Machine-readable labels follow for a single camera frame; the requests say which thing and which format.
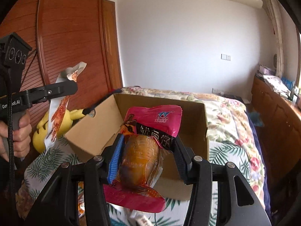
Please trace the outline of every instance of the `blue cloth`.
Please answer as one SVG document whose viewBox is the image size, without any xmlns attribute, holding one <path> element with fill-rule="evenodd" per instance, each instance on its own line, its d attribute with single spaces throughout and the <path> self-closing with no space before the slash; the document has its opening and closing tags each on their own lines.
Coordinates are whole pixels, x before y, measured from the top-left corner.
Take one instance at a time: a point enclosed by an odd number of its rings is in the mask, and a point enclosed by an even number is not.
<svg viewBox="0 0 301 226">
<path fill-rule="evenodd" d="M 264 184 L 263 184 L 263 192 L 264 192 L 263 200 L 264 200 L 264 205 L 265 205 L 265 212 L 267 213 L 268 217 L 271 218 L 271 206 L 270 206 L 271 199 L 270 199 L 270 194 L 268 192 L 268 184 L 267 184 L 265 163 L 264 163 L 264 160 L 263 160 L 263 156 L 262 156 L 261 147 L 260 147 L 260 144 L 259 144 L 259 141 L 258 141 L 257 133 L 256 133 L 255 127 L 253 125 L 253 122 L 251 121 L 251 119 L 249 117 L 249 113 L 247 113 L 247 116 L 248 116 L 248 119 L 249 119 L 249 124 L 250 124 L 251 130 L 253 132 L 255 146 L 256 146 L 256 148 L 257 148 L 257 150 L 258 150 L 258 152 L 261 156 L 261 160 L 262 160 L 262 163 L 264 165 L 265 177 L 264 177 Z"/>
<path fill-rule="evenodd" d="M 252 121 L 253 125 L 256 127 L 263 127 L 263 122 L 260 119 L 260 114 L 256 111 L 248 113 L 249 120 Z"/>
</svg>

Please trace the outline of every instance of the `white wall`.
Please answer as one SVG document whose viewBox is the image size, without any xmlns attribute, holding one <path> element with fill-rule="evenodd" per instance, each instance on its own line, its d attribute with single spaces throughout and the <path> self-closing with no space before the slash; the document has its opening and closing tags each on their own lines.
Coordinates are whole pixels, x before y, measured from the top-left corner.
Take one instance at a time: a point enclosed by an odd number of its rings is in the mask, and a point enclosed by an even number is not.
<svg viewBox="0 0 301 226">
<path fill-rule="evenodd" d="M 290 81 L 296 81 L 299 51 L 296 25 L 284 7 L 278 4 L 283 24 L 284 76 Z"/>
<path fill-rule="evenodd" d="M 275 36 L 264 9 L 228 0 L 117 4 L 126 86 L 249 97 L 257 64 L 272 67 Z"/>
</svg>

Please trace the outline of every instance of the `pink snack package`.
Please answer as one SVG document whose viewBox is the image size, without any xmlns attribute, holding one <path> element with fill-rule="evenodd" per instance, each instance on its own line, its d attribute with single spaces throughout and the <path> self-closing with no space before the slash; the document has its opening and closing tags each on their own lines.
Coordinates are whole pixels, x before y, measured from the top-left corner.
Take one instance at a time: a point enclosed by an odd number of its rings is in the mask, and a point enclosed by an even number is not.
<svg viewBox="0 0 301 226">
<path fill-rule="evenodd" d="M 128 109 L 121 127 L 125 146 L 118 173 L 111 184 L 103 186 L 107 202 L 150 213 L 164 210 L 165 199 L 153 187 L 181 118 L 182 108 L 177 105 Z"/>
<path fill-rule="evenodd" d="M 171 142 L 178 135 L 182 108 L 177 105 L 160 105 L 152 108 L 131 107 L 128 109 L 121 133 L 153 136 L 159 145 L 171 150 Z"/>
</svg>

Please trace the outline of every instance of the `stack of papers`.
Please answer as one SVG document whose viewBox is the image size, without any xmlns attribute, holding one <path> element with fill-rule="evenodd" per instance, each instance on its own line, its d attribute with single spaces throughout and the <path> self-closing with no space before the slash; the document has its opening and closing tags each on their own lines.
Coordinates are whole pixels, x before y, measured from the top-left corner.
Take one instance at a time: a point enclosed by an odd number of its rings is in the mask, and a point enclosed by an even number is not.
<svg viewBox="0 0 301 226">
<path fill-rule="evenodd" d="M 290 90 L 283 84 L 277 76 L 263 76 L 265 83 L 276 93 L 280 95 L 290 95 Z"/>
</svg>

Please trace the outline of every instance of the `camera lens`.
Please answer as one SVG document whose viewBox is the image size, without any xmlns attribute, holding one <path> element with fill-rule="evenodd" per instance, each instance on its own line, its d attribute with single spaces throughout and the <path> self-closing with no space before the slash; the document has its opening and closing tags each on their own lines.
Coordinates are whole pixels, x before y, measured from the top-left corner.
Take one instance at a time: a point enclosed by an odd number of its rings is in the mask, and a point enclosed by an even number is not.
<svg viewBox="0 0 301 226">
<path fill-rule="evenodd" d="M 14 55 L 15 55 L 15 49 L 12 47 L 8 55 L 9 60 L 12 60 L 14 58 Z"/>
<path fill-rule="evenodd" d="M 18 50 L 16 53 L 16 63 L 20 63 L 21 56 L 22 56 L 22 53 L 20 50 Z"/>
<path fill-rule="evenodd" d="M 21 62 L 22 62 L 22 64 L 25 64 L 25 62 L 26 62 L 26 55 L 25 54 L 23 54 Z"/>
</svg>

